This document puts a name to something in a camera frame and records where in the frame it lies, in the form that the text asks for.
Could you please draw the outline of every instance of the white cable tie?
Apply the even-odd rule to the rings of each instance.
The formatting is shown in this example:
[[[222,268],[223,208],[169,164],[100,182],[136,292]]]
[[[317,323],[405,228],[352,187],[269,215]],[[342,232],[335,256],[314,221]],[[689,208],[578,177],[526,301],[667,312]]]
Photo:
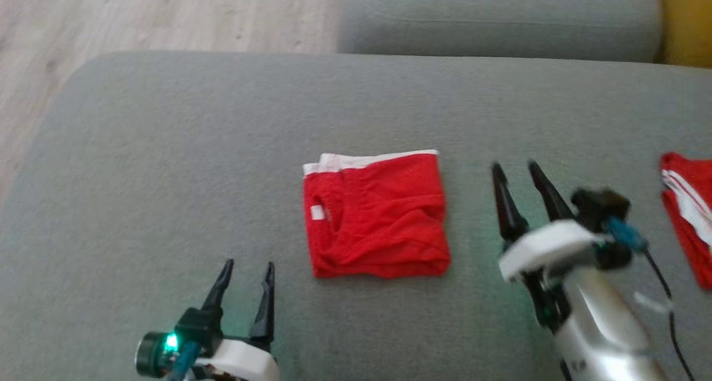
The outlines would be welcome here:
[[[633,299],[635,299],[636,303],[638,303],[639,305],[656,313],[668,314],[673,309],[671,300],[666,299],[665,302],[661,303],[651,298],[648,298],[646,295],[643,295],[637,290],[635,291],[635,293],[633,293]]]

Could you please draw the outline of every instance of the red garment with white stripes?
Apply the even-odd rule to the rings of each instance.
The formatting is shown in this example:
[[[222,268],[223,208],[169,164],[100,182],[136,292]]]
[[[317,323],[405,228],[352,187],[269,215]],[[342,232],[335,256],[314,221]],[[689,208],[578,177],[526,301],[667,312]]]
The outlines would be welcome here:
[[[662,198],[675,232],[702,288],[712,289],[712,160],[666,153],[660,160]]]
[[[450,265],[437,152],[322,155],[304,166],[314,275],[441,275]]]

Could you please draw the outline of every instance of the red fabric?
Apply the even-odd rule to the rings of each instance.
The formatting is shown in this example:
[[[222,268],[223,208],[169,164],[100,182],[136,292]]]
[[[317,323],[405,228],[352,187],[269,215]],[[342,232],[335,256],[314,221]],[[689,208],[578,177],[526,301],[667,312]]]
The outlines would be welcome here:
[[[313,206],[324,219],[312,219]],[[441,275],[450,265],[437,155],[308,174],[304,213],[316,277]]]
[[[691,161],[677,153],[666,153],[660,160],[660,166],[662,170],[679,173],[708,206],[712,204],[712,161]],[[671,190],[663,191],[662,199],[697,282],[702,288],[712,289],[712,255],[709,246],[680,215],[675,193]]]

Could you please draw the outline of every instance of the robotic arm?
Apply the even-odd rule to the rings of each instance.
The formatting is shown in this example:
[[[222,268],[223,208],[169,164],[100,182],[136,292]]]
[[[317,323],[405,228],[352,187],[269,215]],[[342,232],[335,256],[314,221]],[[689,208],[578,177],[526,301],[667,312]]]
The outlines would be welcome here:
[[[136,371],[170,381],[279,381],[270,354],[274,340],[274,264],[262,282],[264,293],[248,338],[223,334],[222,298],[234,261],[227,260],[200,309],[188,308],[172,333],[147,333],[136,350]]]
[[[648,333],[602,271],[625,267],[647,242],[625,224],[630,202],[610,189],[580,189],[574,215],[534,161],[529,171],[550,221],[536,231],[507,189],[499,164],[492,167],[504,239],[499,260],[505,280],[522,282],[536,318],[549,328],[562,355],[561,370],[576,381],[666,379],[651,353]]]

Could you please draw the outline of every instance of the gray sofa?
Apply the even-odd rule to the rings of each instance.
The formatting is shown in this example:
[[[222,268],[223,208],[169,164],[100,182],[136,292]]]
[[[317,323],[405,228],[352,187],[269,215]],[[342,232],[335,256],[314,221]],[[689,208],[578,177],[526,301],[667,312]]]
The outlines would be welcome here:
[[[659,0],[342,0],[340,52],[651,62]]]
[[[681,347],[712,379],[712,300],[659,193],[657,160],[709,158],[712,71],[483,57],[104,56],[64,86],[0,213],[0,379],[139,379],[136,343],[203,300],[227,258],[226,333],[247,332],[276,264],[283,379],[561,379],[521,285],[501,279],[489,174],[532,226],[526,170],[630,197],[675,297]],[[301,165],[323,151],[440,150],[452,266],[441,278],[314,279]],[[643,260],[611,275],[683,379]]]

